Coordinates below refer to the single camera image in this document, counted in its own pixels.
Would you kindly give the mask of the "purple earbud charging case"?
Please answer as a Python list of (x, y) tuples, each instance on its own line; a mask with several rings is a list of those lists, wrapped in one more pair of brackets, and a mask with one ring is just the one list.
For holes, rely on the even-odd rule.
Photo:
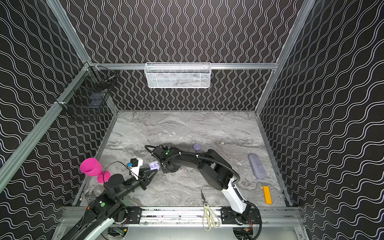
[(155, 161), (155, 162), (151, 162), (150, 164), (149, 164), (149, 167), (150, 167), (150, 170), (151, 171), (154, 171), (154, 170), (159, 170), (160, 169), (160, 164), (159, 164), (159, 162), (158, 161)]

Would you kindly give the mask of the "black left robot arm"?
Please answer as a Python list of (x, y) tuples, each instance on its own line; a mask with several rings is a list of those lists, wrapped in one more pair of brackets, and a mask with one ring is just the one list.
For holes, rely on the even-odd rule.
[(126, 206), (123, 198), (137, 188), (146, 190), (157, 172), (157, 169), (142, 168), (139, 170), (138, 179), (128, 180), (121, 174), (112, 175), (104, 183), (105, 190), (89, 204), (81, 219), (62, 239), (95, 240), (112, 225), (138, 224), (143, 209)]

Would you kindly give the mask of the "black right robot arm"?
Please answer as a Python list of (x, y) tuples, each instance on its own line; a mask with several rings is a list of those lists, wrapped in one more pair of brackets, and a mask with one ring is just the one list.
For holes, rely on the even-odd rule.
[(197, 169), (212, 188), (224, 194), (237, 224), (262, 223), (259, 209), (247, 201), (236, 186), (241, 180), (240, 175), (216, 151), (192, 153), (163, 145), (145, 145), (145, 149), (159, 162), (164, 174), (175, 173), (180, 167)]

